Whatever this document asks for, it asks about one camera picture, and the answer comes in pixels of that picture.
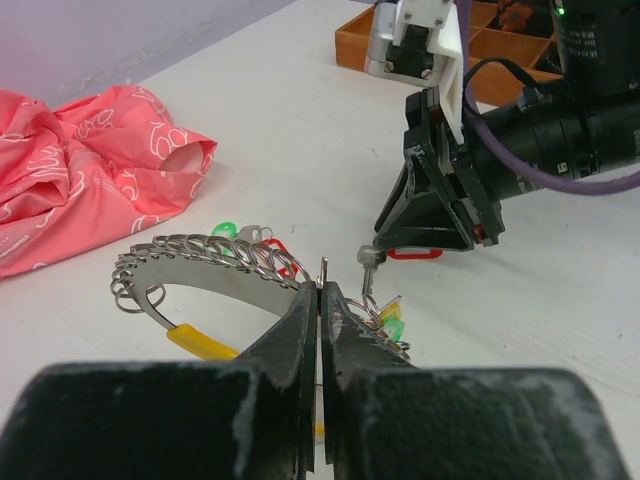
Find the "curved metal strip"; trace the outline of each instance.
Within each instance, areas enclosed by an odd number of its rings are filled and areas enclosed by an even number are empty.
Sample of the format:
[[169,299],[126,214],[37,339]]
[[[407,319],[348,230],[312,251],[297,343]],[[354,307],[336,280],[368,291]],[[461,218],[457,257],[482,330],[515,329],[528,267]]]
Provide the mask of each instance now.
[[147,296],[147,290],[155,285],[201,288],[235,298],[279,317],[287,312],[299,286],[297,282],[288,282],[290,287],[284,288],[251,272],[178,255],[173,258],[165,255],[148,257],[145,263],[138,264],[131,280],[132,283],[127,288],[131,298],[167,329],[175,328],[175,324],[158,312]]

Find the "wooden box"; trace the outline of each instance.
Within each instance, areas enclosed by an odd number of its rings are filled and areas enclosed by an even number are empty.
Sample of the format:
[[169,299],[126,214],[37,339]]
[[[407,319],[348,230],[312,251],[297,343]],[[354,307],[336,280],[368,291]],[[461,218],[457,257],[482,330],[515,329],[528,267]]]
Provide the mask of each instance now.
[[[557,54],[555,38],[540,38],[490,28],[497,13],[493,3],[473,2],[469,43],[470,64],[486,57],[505,57],[525,68],[536,80],[545,82],[560,75],[544,71],[543,60]],[[342,67],[364,70],[373,22],[373,7],[336,31],[336,62]],[[471,81],[479,102],[506,105],[513,102],[522,85],[502,65],[491,63]]]

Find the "black cable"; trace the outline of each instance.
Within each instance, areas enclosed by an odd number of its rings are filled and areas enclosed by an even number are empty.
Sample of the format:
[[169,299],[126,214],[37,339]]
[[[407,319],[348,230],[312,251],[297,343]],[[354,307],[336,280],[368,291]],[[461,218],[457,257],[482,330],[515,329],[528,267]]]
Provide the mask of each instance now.
[[518,80],[520,83],[522,83],[526,87],[540,88],[540,83],[538,83],[535,78],[533,78],[529,73],[527,73],[526,70],[522,68],[520,65],[509,60],[508,58],[503,58],[503,57],[484,58],[480,60],[478,63],[476,63],[472,68],[469,69],[469,71],[464,76],[464,80],[462,82],[462,104],[464,106],[464,109],[474,117],[482,118],[482,114],[478,113],[469,104],[469,100],[467,100],[467,87],[469,86],[469,82],[471,82],[471,79],[473,78],[473,76],[476,73],[478,73],[478,71],[488,63],[499,63],[500,65],[505,67],[507,70],[509,70],[509,73],[511,73],[511,75],[513,75],[516,78],[516,80]]

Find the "pink cloth with white pattern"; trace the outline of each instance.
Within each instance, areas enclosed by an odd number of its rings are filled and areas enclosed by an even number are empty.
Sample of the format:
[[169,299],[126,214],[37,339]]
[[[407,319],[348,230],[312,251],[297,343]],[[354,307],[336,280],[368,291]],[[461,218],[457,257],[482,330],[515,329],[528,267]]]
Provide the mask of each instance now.
[[193,201],[216,142],[118,86],[55,112],[0,90],[0,278],[163,222]]

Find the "red plastic clip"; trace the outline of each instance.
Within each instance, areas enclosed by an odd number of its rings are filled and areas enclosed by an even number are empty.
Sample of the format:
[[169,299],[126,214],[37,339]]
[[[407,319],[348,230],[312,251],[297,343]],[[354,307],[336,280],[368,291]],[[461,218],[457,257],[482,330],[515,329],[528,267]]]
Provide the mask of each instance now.
[[435,248],[429,250],[428,252],[418,253],[418,252],[407,252],[407,253],[399,253],[397,250],[389,250],[387,255],[389,255],[394,260],[434,260],[438,257],[441,257],[444,252],[442,250],[437,250]]
[[[271,245],[276,245],[280,250],[284,250],[285,252],[289,253],[289,250],[287,250],[287,247],[285,247],[284,244],[280,240],[278,240],[277,238],[271,237],[271,238],[269,238],[267,240],[264,240],[262,242],[262,244],[266,245],[267,247],[270,247]],[[298,268],[298,266],[295,263],[291,264],[291,268],[293,270],[293,278],[292,278],[292,280],[293,280],[294,278],[296,278],[296,275],[298,274],[300,269]],[[288,277],[288,278],[291,277],[291,274],[289,273],[289,270],[284,268],[284,267],[282,267],[280,270],[278,270],[278,273],[280,275],[282,275],[283,277]]]

